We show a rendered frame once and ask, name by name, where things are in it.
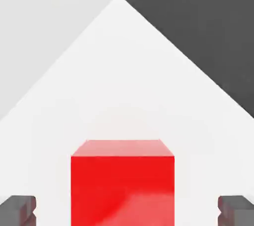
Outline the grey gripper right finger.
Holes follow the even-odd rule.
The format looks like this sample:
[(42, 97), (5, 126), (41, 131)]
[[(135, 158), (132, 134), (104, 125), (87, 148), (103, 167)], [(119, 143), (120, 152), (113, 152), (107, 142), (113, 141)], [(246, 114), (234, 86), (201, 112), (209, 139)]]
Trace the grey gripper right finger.
[(218, 226), (254, 226), (254, 204), (242, 195), (219, 196)]

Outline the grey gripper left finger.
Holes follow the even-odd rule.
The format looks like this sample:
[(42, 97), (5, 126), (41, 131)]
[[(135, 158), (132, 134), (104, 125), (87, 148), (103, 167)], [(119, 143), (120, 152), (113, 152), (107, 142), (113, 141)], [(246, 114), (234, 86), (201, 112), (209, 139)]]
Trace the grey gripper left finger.
[(35, 196), (10, 196), (0, 204), (0, 226), (36, 226), (35, 208)]

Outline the small red cube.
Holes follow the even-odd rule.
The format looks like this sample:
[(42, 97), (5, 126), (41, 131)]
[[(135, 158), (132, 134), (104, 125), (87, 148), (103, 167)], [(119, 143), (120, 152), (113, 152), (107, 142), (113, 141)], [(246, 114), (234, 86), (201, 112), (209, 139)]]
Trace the small red cube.
[(161, 140), (87, 140), (71, 156), (71, 226), (175, 226), (175, 158)]

